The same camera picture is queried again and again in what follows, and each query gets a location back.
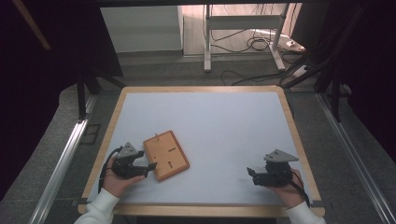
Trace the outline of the grey power strip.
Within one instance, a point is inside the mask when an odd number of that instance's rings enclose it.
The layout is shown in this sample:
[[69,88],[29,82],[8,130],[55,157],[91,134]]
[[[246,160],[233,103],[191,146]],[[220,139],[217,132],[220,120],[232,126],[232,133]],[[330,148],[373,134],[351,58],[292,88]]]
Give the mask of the grey power strip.
[[300,68],[298,68],[294,73],[293,77],[300,77],[304,75],[307,71],[310,70],[310,67],[308,65],[302,65]]

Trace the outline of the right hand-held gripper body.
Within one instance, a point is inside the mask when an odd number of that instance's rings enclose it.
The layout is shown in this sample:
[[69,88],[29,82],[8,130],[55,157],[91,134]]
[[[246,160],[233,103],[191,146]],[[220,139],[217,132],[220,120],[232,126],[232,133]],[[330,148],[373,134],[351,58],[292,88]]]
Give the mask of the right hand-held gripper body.
[[290,168],[291,161],[298,161],[299,159],[280,149],[275,149],[273,152],[264,156],[265,160],[265,175],[267,183],[265,187],[286,187],[292,180],[293,173]]

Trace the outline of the white cabinet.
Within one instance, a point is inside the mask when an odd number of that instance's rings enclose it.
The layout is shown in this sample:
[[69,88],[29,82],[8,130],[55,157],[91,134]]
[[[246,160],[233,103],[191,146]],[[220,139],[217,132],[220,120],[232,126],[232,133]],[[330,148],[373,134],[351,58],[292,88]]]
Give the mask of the white cabinet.
[[180,7],[101,7],[116,52],[182,50]]

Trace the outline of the wooden bar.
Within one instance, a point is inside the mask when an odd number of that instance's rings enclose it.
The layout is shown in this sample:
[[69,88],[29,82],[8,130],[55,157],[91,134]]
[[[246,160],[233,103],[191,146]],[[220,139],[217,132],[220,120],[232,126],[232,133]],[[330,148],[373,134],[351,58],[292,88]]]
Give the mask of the wooden bar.
[[25,6],[25,4],[22,2],[22,0],[11,0],[11,2],[14,4],[16,9],[20,12],[21,16],[26,21],[27,25],[32,30],[32,32],[34,33],[35,37],[37,38],[39,43],[42,45],[44,50],[51,50],[50,43],[48,42],[46,37],[44,37],[39,26],[35,22],[35,19],[32,17],[31,13],[29,12],[29,10]]

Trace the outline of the wooden picture frame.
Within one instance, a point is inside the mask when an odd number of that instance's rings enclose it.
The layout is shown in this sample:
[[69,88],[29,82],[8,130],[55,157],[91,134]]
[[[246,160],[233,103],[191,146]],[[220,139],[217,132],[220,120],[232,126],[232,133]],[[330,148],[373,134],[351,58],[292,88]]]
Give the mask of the wooden picture frame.
[[172,131],[155,134],[143,143],[151,163],[157,163],[154,174],[158,181],[190,168],[190,163]]

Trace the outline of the black metal stand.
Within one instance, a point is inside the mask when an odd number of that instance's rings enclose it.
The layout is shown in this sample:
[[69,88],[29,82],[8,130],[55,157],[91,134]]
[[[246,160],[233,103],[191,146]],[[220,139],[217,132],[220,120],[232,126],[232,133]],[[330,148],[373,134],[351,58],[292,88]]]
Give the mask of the black metal stand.
[[332,85],[330,109],[332,116],[337,122],[341,121],[339,117],[340,78],[337,72],[337,66],[341,62],[342,52],[347,45],[347,41],[350,39],[366,8],[367,6],[363,4],[357,4],[354,6],[351,12],[347,15],[347,18],[344,19],[344,24],[333,31],[334,35],[339,34],[339,36],[334,42],[332,50],[325,60],[313,66],[303,75],[294,78],[292,81],[279,84],[282,89],[290,89],[304,80],[319,74],[319,77],[314,84],[314,91],[325,92],[329,85]]
[[125,88],[126,84],[115,79],[114,77],[105,74],[96,68],[84,69],[78,74],[78,121],[82,122],[87,116],[87,106],[86,106],[86,97],[85,97],[85,89],[91,94],[99,94],[102,90],[102,87],[98,81],[98,78],[102,78],[105,81],[119,87]]

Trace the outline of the white table mat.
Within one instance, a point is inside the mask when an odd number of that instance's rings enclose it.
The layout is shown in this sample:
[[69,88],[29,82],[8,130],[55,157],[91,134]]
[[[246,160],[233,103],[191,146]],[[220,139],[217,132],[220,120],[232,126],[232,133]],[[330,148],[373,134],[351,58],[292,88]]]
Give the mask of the white table mat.
[[154,174],[131,186],[122,203],[278,205],[269,189],[254,185],[264,157],[296,146],[274,92],[129,93],[107,146],[142,149],[155,134],[172,131],[190,163],[163,181]]

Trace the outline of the white power strip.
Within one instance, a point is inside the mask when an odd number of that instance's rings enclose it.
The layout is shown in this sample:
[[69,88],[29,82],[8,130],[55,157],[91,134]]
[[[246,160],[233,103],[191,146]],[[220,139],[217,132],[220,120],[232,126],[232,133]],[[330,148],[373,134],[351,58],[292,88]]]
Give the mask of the white power strip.
[[305,51],[305,47],[300,45],[299,43],[297,43],[294,40],[290,40],[290,41],[286,42],[286,49],[295,51],[295,52],[304,52]]

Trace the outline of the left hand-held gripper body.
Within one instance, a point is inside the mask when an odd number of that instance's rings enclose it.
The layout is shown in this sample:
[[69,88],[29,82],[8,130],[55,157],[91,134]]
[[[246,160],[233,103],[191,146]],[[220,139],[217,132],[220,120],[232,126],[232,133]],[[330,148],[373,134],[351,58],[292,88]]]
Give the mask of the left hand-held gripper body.
[[137,152],[134,146],[127,142],[123,147],[120,148],[113,165],[112,171],[122,179],[129,179],[135,176],[140,176],[141,173],[138,170],[139,166],[134,166],[133,155]]

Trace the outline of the person's right hand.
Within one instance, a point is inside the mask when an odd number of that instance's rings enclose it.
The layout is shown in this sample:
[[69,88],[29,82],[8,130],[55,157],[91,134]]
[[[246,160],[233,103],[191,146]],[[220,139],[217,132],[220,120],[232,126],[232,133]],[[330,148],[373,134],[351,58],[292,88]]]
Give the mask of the person's right hand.
[[[293,183],[298,186],[300,189],[304,188],[304,182],[301,179],[301,174],[298,170],[292,169],[293,173],[292,181]],[[305,202],[302,194],[295,188],[293,185],[288,184],[286,187],[275,188],[269,187],[269,190],[274,192],[281,200],[281,202],[287,208],[293,208],[301,203]]]

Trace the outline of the person's left hand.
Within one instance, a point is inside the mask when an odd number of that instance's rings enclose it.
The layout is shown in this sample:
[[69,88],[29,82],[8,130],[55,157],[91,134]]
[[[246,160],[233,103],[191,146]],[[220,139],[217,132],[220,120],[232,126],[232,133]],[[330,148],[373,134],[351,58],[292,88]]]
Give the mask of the person's left hand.
[[112,165],[115,160],[115,156],[111,157],[105,169],[105,176],[103,179],[103,189],[112,194],[113,196],[120,198],[125,190],[131,187],[133,184],[138,183],[145,179],[143,175],[135,176],[129,179],[122,179],[118,177],[112,171]]

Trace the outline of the aluminium rail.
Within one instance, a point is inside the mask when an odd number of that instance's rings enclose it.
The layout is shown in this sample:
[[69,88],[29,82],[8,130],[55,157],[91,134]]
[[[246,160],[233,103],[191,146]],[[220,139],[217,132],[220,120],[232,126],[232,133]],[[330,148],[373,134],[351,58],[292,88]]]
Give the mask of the aluminium rail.
[[357,149],[353,145],[346,130],[344,129],[342,123],[337,121],[331,111],[331,104],[326,99],[323,93],[316,94],[319,103],[330,122],[333,131],[339,141],[341,142],[342,148],[346,152],[352,167],[355,170],[363,188],[368,194],[375,211],[378,213],[383,224],[396,224],[396,213],[393,213],[390,209],[389,203],[387,202],[385,195],[383,194],[380,187],[375,183],[373,177],[369,173],[367,167],[363,163],[361,156],[358,154]]
[[73,160],[74,154],[77,150],[81,136],[83,135],[88,121],[86,119],[78,121],[71,132],[64,150],[58,160],[51,176],[41,195],[35,210],[28,222],[28,224],[44,224],[53,205],[56,195],[64,181],[68,167]]

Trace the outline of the white metal stand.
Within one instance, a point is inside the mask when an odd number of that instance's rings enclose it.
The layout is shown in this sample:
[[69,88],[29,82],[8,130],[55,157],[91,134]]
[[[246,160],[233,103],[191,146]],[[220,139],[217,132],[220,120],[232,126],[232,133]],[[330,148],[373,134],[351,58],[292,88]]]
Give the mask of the white metal stand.
[[272,57],[279,71],[285,71],[286,67],[277,49],[280,35],[287,18],[290,4],[287,3],[279,15],[243,15],[243,16],[212,16],[210,6],[205,6],[205,50],[204,71],[211,71],[211,44],[210,32],[213,30],[246,30],[246,29],[269,29],[276,30],[274,39],[268,44]]

